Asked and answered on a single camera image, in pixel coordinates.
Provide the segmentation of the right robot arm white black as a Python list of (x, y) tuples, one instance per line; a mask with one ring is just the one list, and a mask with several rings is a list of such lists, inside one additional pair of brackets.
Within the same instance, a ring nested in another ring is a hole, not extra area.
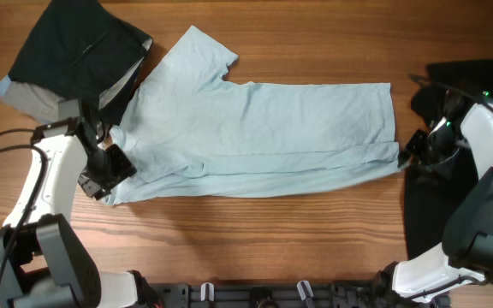
[(370, 307), (429, 307), (457, 287), (493, 281), (493, 98), (473, 100), (460, 124), (478, 171), (477, 185), (449, 218), (442, 241), (390, 264), (367, 292)]

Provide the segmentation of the light blue t-shirt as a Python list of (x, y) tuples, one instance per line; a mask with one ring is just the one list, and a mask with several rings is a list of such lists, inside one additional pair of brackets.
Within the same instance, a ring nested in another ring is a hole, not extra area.
[(106, 204), (321, 193), (398, 171), (390, 84), (235, 84), (236, 60), (187, 29), (110, 131), (136, 173)]

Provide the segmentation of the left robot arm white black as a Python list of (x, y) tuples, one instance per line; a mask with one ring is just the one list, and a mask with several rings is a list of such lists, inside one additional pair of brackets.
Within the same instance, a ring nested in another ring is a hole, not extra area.
[(117, 145), (103, 149), (98, 107), (30, 130), (33, 154), (19, 200), (0, 228), (0, 307), (146, 307), (157, 294), (136, 271), (104, 273), (69, 220), (77, 187), (105, 198), (136, 169)]

